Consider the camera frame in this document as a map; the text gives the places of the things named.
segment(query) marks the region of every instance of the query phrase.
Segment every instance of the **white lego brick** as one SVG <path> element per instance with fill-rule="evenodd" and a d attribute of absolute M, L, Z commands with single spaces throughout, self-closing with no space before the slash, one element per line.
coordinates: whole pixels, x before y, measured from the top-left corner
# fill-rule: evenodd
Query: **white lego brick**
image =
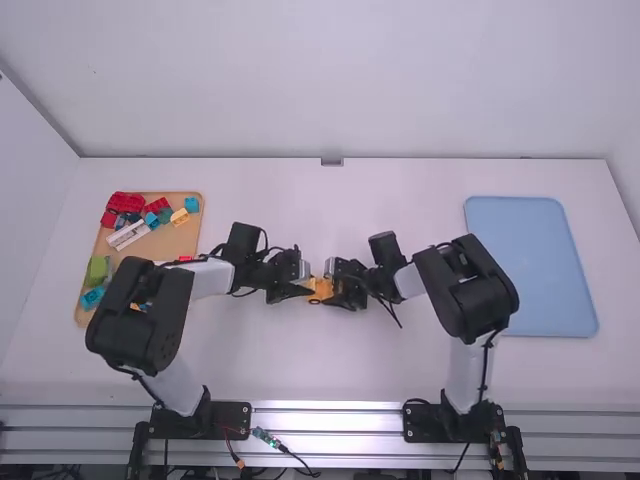
<path fill-rule="evenodd" d="M 144 220 L 139 220 L 133 225 L 124 227 L 117 232 L 109 235 L 107 237 L 107 243 L 110 247 L 113 247 L 117 251 L 120 251 L 126 246 L 131 245 L 139 238 L 142 238 L 150 231 L 151 229 L 146 223 L 144 223 Z"/>

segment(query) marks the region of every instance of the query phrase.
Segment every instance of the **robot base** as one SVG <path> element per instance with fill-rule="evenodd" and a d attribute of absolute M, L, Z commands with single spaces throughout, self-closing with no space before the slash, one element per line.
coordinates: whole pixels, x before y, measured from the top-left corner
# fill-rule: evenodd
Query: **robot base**
<path fill-rule="evenodd" d="M 149 438 L 246 440 L 251 433 L 251 410 L 248 402 L 203 400 L 196 414 L 185 418 L 171 410 L 154 408 L 149 421 Z"/>
<path fill-rule="evenodd" d="M 466 415 L 458 414 L 441 392 L 442 403 L 405 403 L 402 433 L 407 443 L 483 443 L 492 433 L 505 438 L 502 407 L 487 400 Z"/>

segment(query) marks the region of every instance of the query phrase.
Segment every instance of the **black mounting plate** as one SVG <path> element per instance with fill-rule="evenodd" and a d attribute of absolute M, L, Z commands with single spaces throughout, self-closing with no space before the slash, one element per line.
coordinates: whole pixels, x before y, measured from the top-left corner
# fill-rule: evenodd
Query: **black mounting plate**
<path fill-rule="evenodd" d="M 200 434 L 192 423 L 171 410 L 154 408 L 149 420 L 149 438 L 176 440 L 246 440 L 251 433 L 251 404 L 248 402 L 209 402 L 211 422 Z"/>
<path fill-rule="evenodd" d="M 489 433 L 498 431 L 506 437 L 503 410 L 500 405 L 488 404 L 488 411 L 470 418 L 463 428 L 451 432 L 445 428 L 448 410 L 441 404 L 405 404 L 402 412 L 402 434 L 407 443 L 483 443 Z"/>

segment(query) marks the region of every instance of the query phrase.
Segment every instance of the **metal frame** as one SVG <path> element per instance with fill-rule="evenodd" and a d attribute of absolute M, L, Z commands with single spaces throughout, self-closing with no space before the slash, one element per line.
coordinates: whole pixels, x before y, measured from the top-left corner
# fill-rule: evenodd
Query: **metal frame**
<path fill-rule="evenodd" d="M 276 434 L 316 468 L 451 468 L 462 445 L 408 444 L 401 404 L 393 402 L 254 401 L 252 426 Z M 125 464 L 141 405 L 0 404 L 0 463 Z M 532 470 L 640 472 L 640 412 L 569 411 L 505 406 L 507 424 L 523 432 Z M 250 438 L 234 442 L 250 466 L 296 466 L 295 460 Z M 163 462 L 164 442 L 149 442 L 145 463 Z M 169 463 L 231 466 L 224 442 L 169 442 Z M 463 469 L 485 470 L 486 447 L 472 445 Z"/>

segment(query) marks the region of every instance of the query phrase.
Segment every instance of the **blue tray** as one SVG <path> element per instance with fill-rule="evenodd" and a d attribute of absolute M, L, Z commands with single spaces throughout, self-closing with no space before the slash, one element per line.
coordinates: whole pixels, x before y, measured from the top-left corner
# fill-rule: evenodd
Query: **blue tray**
<path fill-rule="evenodd" d="M 507 335 L 588 338 L 598 331 L 562 205 L 552 198 L 470 197 L 467 228 L 513 281 L 520 310 Z"/>

